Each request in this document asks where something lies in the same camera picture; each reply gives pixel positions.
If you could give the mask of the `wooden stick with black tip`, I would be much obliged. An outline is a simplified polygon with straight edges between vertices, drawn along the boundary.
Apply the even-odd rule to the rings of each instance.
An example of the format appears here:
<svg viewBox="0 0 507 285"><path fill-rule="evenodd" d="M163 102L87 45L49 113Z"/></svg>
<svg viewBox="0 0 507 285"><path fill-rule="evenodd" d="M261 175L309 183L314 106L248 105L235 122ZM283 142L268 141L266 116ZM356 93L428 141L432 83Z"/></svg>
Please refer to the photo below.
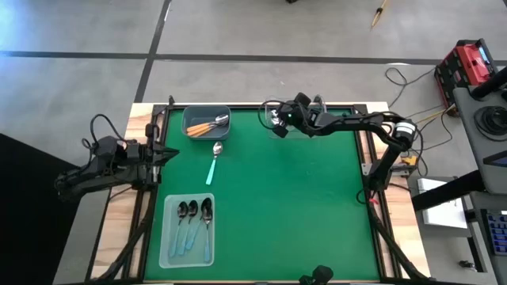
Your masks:
<svg viewBox="0 0 507 285"><path fill-rule="evenodd" d="M374 29L374 27L377 25L379 19L381 18L381 15L383 14L387 2L388 0L383 0L382 4L376 9L375 15L372 19L372 23L370 26L371 29Z"/></svg>

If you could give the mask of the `frosted white plastic bin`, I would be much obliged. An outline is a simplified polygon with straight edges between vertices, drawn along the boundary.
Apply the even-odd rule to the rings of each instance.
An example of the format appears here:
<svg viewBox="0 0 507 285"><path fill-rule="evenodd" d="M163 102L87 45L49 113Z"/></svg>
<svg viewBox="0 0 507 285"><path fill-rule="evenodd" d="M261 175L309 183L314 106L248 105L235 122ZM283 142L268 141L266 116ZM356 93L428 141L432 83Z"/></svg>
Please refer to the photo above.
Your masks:
<svg viewBox="0 0 507 285"><path fill-rule="evenodd" d="M212 200L212 210L215 210L215 197L211 193L201 194L185 194L185 195L169 195L165 198L163 208L163 220L162 220L162 232L161 232L161 245L158 263L161 268L174 269L174 268L195 268L195 267L206 267L214 263L214 249L215 249L215 215L213 214L213 220L209 228L210 232L210 246L211 246L211 260L207 263L204 262L204 248L206 243L206 225L200 226L199 232L196 236L193 247L190 250L185 249L185 254L180 256L177 254L170 258L170 248L173 241L173 236L176 232L178 217L177 207L180 202L185 201L189 203L191 200L195 200L198 205L198 212L190 223L190 231L188 240L191 235L191 231L195 228L199 222L201 216L201 203L204 199L210 198ZM177 239L177 251L181 246L182 238L187 230L189 218L186 217L180 226L180 231Z"/></svg>

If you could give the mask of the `black bar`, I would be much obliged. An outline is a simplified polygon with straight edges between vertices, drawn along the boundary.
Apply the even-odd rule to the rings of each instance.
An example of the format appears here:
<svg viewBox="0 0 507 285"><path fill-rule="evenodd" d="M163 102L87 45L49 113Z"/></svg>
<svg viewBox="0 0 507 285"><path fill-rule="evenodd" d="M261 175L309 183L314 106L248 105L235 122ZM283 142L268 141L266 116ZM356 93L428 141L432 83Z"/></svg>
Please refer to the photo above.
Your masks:
<svg viewBox="0 0 507 285"><path fill-rule="evenodd" d="M484 192L485 189L481 173L475 170L441 186L418 194L411 200L414 210L422 211L451 200L456 200L472 192Z"/></svg>

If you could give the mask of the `dark tablet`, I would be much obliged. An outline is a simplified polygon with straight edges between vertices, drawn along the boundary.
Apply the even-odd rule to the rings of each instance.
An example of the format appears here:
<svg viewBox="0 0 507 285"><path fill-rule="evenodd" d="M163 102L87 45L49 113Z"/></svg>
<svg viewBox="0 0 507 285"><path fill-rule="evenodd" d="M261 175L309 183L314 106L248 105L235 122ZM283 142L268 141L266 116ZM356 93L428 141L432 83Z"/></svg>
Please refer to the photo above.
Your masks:
<svg viewBox="0 0 507 285"><path fill-rule="evenodd" d="M507 150L483 158L484 165L507 168Z"/></svg>

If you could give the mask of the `clear plastic bin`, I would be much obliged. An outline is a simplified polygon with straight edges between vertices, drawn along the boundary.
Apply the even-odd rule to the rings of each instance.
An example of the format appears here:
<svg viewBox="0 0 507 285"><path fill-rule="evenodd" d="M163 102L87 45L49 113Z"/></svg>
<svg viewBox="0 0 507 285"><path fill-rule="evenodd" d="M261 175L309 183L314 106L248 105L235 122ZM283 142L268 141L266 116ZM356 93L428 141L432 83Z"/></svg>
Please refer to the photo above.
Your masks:
<svg viewBox="0 0 507 285"><path fill-rule="evenodd" d="M260 111L258 113L258 117L259 117L259 121L261 123L261 126L266 128L268 131L272 132L273 123L272 123L272 117L271 117L270 112L272 110L274 110L279 105L279 103L285 102L285 101L291 101L293 99L282 100L282 99L278 99L275 97L270 97L267 101L263 102L260 107ZM323 100L323 98L320 95L310 97L310 99L312 100L312 102L311 102L309 108L316 110L318 112L318 115L328 112L326 102ZM308 136L301 133L299 130L297 130L295 128L289 127L288 129L290 132L288 133L286 138L280 138L277 135L275 135L273 132L272 132L272 137L275 139L305 139L305 138L308 138Z"/></svg>

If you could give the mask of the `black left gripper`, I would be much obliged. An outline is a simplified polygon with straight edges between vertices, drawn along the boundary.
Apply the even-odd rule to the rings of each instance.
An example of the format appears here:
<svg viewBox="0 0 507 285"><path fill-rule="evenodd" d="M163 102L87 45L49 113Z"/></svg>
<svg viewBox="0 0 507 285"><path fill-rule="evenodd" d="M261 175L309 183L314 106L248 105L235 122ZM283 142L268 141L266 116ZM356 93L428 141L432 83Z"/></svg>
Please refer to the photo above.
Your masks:
<svg viewBox="0 0 507 285"><path fill-rule="evenodd" d="M160 128L156 123L145 127L146 143L131 144L128 149L133 155L133 165L129 178L133 185L156 185L160 182L159 165L165 165L179 154L179 150L160 144Z"/></svg>

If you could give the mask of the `yellow and black plug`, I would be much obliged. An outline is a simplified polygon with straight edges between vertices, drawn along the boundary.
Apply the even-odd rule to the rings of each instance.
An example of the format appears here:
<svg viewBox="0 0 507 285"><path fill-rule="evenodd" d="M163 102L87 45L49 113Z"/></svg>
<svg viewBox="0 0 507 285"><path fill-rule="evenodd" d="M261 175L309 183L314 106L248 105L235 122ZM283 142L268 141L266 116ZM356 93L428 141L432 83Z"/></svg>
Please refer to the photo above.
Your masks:
<svg viewBox="0 0 507 285"><path fill-rule="evenodd" d="M418 157L415 155L409 155L400 157L401 170L405 171L407 176L410 176L415 170L418 169Z"/></svg>

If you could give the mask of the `gray cart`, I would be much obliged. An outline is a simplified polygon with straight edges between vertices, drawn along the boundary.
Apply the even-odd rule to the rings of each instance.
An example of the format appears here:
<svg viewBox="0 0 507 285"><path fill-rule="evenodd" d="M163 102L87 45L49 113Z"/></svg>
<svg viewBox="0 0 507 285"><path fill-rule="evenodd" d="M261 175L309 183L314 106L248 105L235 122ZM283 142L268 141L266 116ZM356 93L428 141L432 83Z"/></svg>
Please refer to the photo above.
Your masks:
<svg viewBox="0 0 507 285"><path fill-rule="evenodd" d="M507 84L478 101L471 97L476 87L455 89L455 102L486 190L507 195L507 168L482 161L507 150Z"/></svg>

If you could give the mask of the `red and black tool case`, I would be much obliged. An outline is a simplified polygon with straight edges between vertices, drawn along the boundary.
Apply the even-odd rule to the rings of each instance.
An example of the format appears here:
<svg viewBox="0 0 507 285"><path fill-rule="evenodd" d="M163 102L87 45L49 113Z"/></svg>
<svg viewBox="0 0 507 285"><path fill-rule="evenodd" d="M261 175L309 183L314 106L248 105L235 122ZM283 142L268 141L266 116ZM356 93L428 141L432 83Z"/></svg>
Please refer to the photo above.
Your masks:
<svg viewBox="0 0 507 285"><path fill-rule="evenodd" d="M435 67L433 77L445 108L455 103L453 90L479 86L492 78L498 68L486 41L458 40L455 47Z"/></svg>

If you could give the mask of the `black floor mat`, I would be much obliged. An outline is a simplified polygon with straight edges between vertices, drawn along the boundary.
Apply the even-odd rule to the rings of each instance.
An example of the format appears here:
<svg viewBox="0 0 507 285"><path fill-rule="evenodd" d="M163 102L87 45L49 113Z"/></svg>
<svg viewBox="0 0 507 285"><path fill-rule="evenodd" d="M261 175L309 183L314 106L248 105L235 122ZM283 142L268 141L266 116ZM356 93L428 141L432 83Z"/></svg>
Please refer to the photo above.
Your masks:
<svg viewBox="0 0 507 285"><path fill-rule="evenodd" d="M74 168L0 133L0 285L52 285L78 209L54 182Z"/></svg>

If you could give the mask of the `black tube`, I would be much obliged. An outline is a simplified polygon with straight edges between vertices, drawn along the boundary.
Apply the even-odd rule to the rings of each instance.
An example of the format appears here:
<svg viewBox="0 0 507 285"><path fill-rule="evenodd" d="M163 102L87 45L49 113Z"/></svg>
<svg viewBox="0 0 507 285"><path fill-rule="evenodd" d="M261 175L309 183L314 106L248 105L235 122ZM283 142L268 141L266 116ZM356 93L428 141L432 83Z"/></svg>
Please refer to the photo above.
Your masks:
<svg viewBox="0 0 507 285"><path fill-rule="evenodd" d="M471 91L471 97L475 100L481 100L493 91L500 89L507 84L507 66L495 73L486 82L478 85Z"/></svg>

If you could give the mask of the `gray-blue plastic bin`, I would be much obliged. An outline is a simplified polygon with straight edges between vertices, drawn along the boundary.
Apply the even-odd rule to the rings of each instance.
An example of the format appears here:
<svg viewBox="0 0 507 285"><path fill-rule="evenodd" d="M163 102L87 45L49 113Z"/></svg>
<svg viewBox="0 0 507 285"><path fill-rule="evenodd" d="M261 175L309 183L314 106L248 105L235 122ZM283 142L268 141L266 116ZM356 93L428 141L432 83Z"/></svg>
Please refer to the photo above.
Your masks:
<svg viewBox="0 0 507 285"><path fill-rule="evenodd" d="M206 135L197 138L189 137L186 129L197 124L208 123L214 121L219 115L228 115L227 124L216 127ZM218 140L223 141L229 137L231 127L231 110L226 105L192 105L183 111L182 132L184 135L194 140Z"/></svg>

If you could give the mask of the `black diagonal frame strut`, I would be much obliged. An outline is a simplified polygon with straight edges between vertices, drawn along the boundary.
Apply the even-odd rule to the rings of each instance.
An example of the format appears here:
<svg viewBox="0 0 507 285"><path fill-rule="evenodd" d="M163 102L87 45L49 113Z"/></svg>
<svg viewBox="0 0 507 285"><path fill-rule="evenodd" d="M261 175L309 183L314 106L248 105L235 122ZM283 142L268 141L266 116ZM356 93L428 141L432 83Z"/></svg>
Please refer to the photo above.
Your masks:
<svg viewBox="0 0 507 285"><path fill-rule="evenodd" d="M151 207L146 197L119 198L108 203L105 220L92 258L90 280L129 283L142 278L142 255L149 232Z"/></svg>
<svg viewBox="0 0 507 285"><path fill-rule="evenodd" d="M395 257L398 259L398 262L403 267L407 275L412 280L428 280L429 278L423 275L421 272L417 270L413 263L407 258L398 244L395 242L394 238L387 232L386 228L383 226L382 221L379 219L376 214L375 208L369 204L367 205L369 218L371 219L373 226L383 237L383 240L387 243L388 248L392 251Z"/></svg>

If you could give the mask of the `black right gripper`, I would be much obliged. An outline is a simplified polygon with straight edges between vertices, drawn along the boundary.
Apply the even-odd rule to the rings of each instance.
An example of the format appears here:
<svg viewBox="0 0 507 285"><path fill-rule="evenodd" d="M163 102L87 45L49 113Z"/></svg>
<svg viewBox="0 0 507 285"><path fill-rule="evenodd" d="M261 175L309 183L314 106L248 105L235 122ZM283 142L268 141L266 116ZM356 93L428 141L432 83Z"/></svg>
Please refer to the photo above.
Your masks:
<svg viewBox="0 0 507 285"><path fill-rule="evenodd" d="M315 136L312 120L318 112L309 108L312 100L304 93L298 93L291 101L279 103L274 109L279 117L272 118L272 132L280 138L286 138L289 127L299 130L309 138Z"/></svg>

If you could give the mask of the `keypad with blue keys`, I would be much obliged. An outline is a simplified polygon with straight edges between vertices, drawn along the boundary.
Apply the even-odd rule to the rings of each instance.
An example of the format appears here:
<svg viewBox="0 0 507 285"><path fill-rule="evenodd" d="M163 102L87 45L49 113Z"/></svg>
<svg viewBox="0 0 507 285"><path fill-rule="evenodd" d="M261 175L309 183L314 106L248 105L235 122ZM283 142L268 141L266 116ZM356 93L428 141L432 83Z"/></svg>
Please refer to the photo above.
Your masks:
<svg viewBox="0 0 507 285"><path fill-rule="evenodd" d="M486 239L493 255L507 257L507 210L481 210Z"/></svg>

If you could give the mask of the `white box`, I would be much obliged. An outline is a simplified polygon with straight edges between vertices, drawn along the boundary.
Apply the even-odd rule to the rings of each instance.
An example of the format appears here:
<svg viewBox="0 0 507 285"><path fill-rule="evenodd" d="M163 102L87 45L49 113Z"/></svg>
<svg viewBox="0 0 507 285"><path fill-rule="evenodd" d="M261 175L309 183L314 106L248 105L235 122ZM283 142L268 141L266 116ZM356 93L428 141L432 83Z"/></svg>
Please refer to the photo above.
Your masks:
<svg viewBox="0 0 507 285"><path fill-rule="evenodd" d="M417 179L417 188L420 194L444 185L441 180L432 180L428 178ZM422 211L423 222L430 226L446 226L456 229L466 229L467 221L465 219L463 200L457 198L438 206L431 207Z"/></svg>

